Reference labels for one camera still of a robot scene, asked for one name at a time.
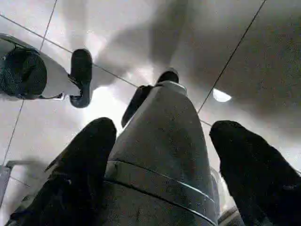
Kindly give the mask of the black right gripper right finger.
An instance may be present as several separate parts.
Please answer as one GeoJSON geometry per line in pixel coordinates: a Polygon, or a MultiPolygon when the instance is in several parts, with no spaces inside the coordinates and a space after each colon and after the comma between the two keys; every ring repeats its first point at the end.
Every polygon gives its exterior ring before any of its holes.
{"type": "Polygon", "coordinates": [[[216,121],[209,136],[245,225],[301,224],[301,177],[276,148],[235,121],[216,121]]]}

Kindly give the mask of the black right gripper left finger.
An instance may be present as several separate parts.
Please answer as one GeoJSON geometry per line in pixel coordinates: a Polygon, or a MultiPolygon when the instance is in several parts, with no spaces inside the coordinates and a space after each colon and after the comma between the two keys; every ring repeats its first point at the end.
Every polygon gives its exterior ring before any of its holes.
{"type": "Polygon", "coordinates": [[[11,213],[11,226],[91,226],[99,212],[103,177],[117,130],[91,121],[48,165],[47,179],[11,213]]]}

